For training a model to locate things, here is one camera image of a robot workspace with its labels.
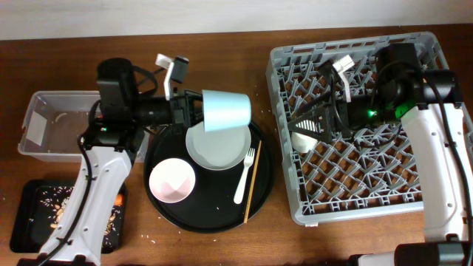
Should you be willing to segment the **pink white bowl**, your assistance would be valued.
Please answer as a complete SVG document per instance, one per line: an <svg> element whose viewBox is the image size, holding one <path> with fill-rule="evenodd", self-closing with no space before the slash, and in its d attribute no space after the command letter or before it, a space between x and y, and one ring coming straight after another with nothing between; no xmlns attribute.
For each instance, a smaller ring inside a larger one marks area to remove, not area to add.
<svg viewBox="0 0 473 266"><path fill-rule="evenodd" d="M149 175L149 188L153 197L164 203L183 201L192 193L195 184L193 167L178 158L159 162Z"/></svg>

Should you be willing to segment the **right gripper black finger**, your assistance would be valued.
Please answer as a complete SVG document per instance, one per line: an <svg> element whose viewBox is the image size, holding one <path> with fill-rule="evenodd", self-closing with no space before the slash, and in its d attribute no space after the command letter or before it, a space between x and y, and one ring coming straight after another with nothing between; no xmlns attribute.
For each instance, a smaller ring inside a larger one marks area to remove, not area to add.
<svg viewBox="0 0 473 266"><path fill-rule="evenodd" d="M297 112L296 112L296 116L298 117L298 116L304 114L305 112L308 112L314 106L317 106L321 103L327 102L327 101L329 101L329 99L330 99L330 92L325 92L324 94L318 96L315 100L312 100L311 102L305 104L304 106L299 107Z"/></svg>
<svg viewBox="0 0 473 266"><path fill-rule="evenodd" d="M329 111L311 109L287 124L290 132L303 134L318 141L330 143L333 139Z"/></svg>

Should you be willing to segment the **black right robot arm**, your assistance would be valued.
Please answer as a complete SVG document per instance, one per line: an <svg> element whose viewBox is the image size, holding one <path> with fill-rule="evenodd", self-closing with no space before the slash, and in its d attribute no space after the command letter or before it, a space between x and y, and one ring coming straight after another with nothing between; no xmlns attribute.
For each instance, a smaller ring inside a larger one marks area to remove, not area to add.
<svg viewBox="0 0 473 266"><path fill-rule="evenodd" d="M354 255L352 265L470 265L472 166L463 134L463 97L452 71L424 70L412 43L375 54L371 93L336 98L334 89L302 107L292 133L329 142L334 132L355 134L382 123L400 123L415 157L425 218L422 243L393 252Z"/></svg>

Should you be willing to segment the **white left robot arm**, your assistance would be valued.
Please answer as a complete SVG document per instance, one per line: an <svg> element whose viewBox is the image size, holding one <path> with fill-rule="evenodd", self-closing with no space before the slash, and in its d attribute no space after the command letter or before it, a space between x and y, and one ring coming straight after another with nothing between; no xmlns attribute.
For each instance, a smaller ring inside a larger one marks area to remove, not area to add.
<svg viewBox="0 0 473 266"><path fill-rule="evenodd" d="M35 259L20 259L20 265L99 265L103 235L115 197L129 176L145 133L151 127L191 127L203 120L194 108L201 94L182 93L171 83L182 83L188 71L187 58L159 54L165 71L165 94L139 92L136 73L155 81L149 72L125 58L110 58L97 67L100 98L89 111L88 127L78 139L81 169L61 220Z"/></svg>

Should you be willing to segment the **light blue plastic cup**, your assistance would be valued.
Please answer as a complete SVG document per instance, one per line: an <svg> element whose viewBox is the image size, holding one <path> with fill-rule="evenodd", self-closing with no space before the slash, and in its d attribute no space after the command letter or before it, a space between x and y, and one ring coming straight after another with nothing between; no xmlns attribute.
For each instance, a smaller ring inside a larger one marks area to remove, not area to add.
<svg viewBox="0 0 473 266"><path fill-rule="evenodd" d="M251 101L246 94L203 90L203 117L206 132L247 126Z"/></svg>

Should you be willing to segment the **orange carrot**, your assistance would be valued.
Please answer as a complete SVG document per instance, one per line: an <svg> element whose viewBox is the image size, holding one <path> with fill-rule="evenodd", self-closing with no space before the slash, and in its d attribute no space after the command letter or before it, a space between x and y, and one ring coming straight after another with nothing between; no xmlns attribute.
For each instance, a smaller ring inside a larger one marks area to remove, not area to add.
<svg viewBox="0 0 473 266"><path fill-rule="evenodd" d="M123 195L122 195L122 194L118 194L118 195L115 197L114 206L122 206L122 205L123 205Z"/></svg>

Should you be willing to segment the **cream white cup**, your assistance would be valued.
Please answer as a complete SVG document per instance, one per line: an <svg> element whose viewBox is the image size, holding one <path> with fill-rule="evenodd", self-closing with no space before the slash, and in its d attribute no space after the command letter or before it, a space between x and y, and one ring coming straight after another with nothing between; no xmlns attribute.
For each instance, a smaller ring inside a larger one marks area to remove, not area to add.
<svg viewBox="0 0 473 266"><path fill-rule="evenodd" d="M301 154L308 153L310 150L314 149L319 142L315 138L297 132L292 132L290 139L293 149Z"/></svg>

